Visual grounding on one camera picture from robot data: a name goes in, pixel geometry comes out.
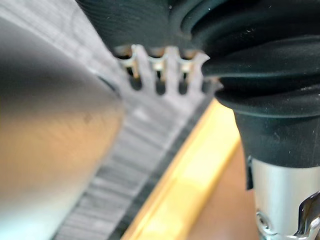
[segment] blurry object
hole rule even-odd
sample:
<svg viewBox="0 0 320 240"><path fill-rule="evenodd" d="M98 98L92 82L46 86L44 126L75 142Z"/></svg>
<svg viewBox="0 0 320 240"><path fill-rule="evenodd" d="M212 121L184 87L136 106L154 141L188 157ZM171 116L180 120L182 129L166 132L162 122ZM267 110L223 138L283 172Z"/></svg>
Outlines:
<svg viewBox="0 0 320 240"><path fill-rule="evenodd" d="M213 87L214 87L214 84L213 84L213 81L212 79L208 79L206 77L204 77L202 79L202 85L201 85L201 91L204 93L204 94L207 94L207 93L210 93L210 91L213 90Z"/></svg>
<svg viewBox="0 0 320 240"><path fill-rule="evenodd" d="M121 239L186 239L239 139L233 112L214 100Z"/></svg>
<svg viewBox="0 0 320 240"><path fill-rule="evenodd" d="M0 20L0 239L48 240L122 125L119 95L30 32Z"/></svg>

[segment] gray textured surface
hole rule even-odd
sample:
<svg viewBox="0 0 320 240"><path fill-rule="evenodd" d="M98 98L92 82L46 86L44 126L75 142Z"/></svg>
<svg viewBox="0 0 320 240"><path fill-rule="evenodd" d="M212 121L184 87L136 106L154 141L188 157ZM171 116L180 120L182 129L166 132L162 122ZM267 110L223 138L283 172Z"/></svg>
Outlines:
<svg viewBox="0 0 320 240"><path fill-rule="evenodd" d="M155 94L146 54L140 48L138 57L144 86L136 92L73 0L2 0L0 17L34 32L120 86L126 107L123 129L55 237L56 240L105 240L126 215L156 167L168 158L181 129L204 101L200 65L188 94L180 96L176 52L171 48L167 93L159 97ZM205 59L199 56L197 60L202 63Z"/></svg>

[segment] metal shaft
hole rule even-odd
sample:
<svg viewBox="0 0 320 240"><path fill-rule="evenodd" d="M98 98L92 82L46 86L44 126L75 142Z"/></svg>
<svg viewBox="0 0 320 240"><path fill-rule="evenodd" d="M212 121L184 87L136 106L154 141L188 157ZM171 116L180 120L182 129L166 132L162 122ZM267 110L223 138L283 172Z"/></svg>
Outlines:
<svg viewBox="0 0 320 240"><path fill-rule="evenodd" d="M320 167L281 167L254 158L251 167L256 222L264 239L314 240L319 231L318 222L313 222L313 228L310 224L306 235L298 236L296 233L301 220L301 204L320 190Z"/></svg>

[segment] metal cylinder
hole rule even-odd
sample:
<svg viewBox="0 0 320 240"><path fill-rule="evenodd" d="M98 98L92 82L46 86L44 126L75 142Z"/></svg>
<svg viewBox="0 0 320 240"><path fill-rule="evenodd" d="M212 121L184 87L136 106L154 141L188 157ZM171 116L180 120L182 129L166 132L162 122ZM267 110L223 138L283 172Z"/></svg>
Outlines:
<svg viewBox="0 0 320 240"><path fill-rule="evenodd" d="M119 95L0 20L0 239L48 240L122 125Z"/></svg>
<svg viewBox="0 0 320 240"><path fill-rule="evenodd" d="M256 223L264 239L300 239L298 236L295 238L299 228L300 206L320 190L320 166L282 167L252 158L251 168ZM311 237L301 239L313 240Z"/></svg>

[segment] orange surface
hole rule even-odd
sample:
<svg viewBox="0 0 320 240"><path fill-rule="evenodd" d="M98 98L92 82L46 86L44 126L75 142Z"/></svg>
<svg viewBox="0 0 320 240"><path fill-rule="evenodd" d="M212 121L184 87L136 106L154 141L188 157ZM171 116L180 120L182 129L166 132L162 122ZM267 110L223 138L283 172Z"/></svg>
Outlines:
<svg viewBox="0 0 320 240"><path fill-rule="evenodd" d="M212 101L122 240L185 240L239 140L233 111Z"/></svg>
<svg viewBox="0 0 320 240"><path fill-rule="evenodd" d="M187 240L257 240L254 192L245 190L245 161L239 147Z"/></svg>

